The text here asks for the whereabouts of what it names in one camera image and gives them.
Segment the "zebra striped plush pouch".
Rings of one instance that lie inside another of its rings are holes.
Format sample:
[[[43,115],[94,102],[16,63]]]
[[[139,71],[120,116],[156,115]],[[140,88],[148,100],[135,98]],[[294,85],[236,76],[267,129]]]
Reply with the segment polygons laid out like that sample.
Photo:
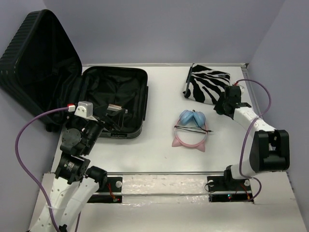
[[[230,85],[230,74],[194,63],[185,81],[183,96],[196,102],[215,105],[225,87]]]

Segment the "pink cat-ear headphones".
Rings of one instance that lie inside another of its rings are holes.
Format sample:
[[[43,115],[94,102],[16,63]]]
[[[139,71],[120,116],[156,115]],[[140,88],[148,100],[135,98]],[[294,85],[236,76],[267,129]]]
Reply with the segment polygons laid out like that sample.
[[[185,132],[192,132],[202,134],[203,139],[196,144],[185,143],[177,134],[177,130]],[[179,119],[174,125],[174,139],[172,141],[172,147],[183,146],[189,149],[196,149],[200,152],[205,152],[205,142],[209,132],[212,132],[207,128],[206,117],[202,112],[184,110],[180,115]]]

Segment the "black hard-shell suitcase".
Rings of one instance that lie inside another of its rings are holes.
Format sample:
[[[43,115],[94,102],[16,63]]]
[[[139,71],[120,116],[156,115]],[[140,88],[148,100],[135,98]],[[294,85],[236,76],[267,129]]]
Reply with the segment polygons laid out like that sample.
[[[102,116],[109,104],[126,110],[120,130],[105,138],[140,135],[148,98],[148,75],[139,68],[92,66],[81,60],[56,15],[50,10],[29,13],[0,59],[0,87],[29,113],[91,102]]]

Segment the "silver metal bar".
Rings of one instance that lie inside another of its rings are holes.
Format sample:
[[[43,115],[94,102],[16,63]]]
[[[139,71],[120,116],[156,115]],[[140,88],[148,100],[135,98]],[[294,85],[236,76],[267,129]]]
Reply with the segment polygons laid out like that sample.
[[[118,111],[121,111],[121,110],[124,110],[125,114],[128,113],[128,110],[119,106],[119,105],[115,105],[115,104],[109,104],[108,107],[107,107],[107,110],[109,111],[114,111],[114,112],[118,112]]]

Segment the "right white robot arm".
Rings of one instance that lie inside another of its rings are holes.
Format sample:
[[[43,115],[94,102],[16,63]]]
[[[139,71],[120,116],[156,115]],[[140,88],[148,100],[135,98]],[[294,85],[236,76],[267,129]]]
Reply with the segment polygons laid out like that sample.
[[[216,113],[230,117],[245,130],[245,139],[252,137],[249,156],[244,157],[243,142],[238,164],[227,166],[222,178],[226,189],[234,189],[241,179],[249,179],[259,173],[286,171],[290,166],[289,134],[267,124],[252,107],[241,101],[240,86],[225,86],[214,107]]]

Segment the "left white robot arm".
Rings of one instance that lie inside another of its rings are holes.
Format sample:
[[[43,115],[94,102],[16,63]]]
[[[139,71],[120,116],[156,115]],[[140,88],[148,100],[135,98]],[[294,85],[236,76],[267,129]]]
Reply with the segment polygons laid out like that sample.
[[[86,158],[102,131],[119,131],[127,110],[109,104],[103,114],[93,115],[93,104],[80,101],[68,104],[65,111],[86,120],[81,129],[70,128],[61,138],[61,158],[50,193],[43,190],[46,204],[31,232],[68,232],[78,222],[79,214],[96,191],[107,185],[107,172],[90,166]]]

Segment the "aluminium rail right edge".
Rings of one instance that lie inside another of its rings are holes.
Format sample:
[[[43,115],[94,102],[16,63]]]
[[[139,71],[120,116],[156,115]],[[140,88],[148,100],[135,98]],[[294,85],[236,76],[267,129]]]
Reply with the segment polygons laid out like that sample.
[[[244,76],[244,81],[248,82],[249,95],[250,95],[251,100],[253,100],[253,108],[254,108],[254,110],[256,110],[256,113],[259,116],[259,118],[264,119],[264,115],[271,108],[271,104],[272,104],[271,94],[270,94],[269,90],[261,82],[256,81],[256,80],[254,80],[250,77],[248,67],[246,65],[244,67],[242,67],[241,70],[242,70],[242,73],[243,73],[243,76]],[[256,95],[256,91],[255,91],[255,88],[253,87],[253,83],[257,84],[266,93],[266,96],[267,96],[267,99],[268,99],[268,104],[267,104],[267,107],[265,108],[265,110],[262,110],[260,105],[259,105],[257,95]]]

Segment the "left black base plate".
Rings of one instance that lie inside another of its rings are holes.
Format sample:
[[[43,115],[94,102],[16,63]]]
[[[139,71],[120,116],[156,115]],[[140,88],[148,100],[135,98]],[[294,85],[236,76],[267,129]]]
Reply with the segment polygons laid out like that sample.
[[[123,178],[109,176],[104,187],[100,187],[88,200],[88,203],[122,203]]]

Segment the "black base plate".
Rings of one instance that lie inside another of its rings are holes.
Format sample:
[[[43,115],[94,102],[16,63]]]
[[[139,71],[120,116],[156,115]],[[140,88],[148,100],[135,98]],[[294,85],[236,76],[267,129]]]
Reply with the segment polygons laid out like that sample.
[[[109,176],[104,187],[100,187],[88,200],[88,203],[122,203],[123,178]]]
[[[210,203],[246,202],[253,197],[249,179],[225,181],[222,175],[210,175],[204,189]]]

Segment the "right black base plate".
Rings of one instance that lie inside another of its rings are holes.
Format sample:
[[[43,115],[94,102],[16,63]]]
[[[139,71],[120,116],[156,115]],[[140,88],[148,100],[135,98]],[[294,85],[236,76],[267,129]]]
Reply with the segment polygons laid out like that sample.
[[[210,175],[204,189],[210,203],[246,202],[253,197],[249,179],[225,181],[222,175]]]

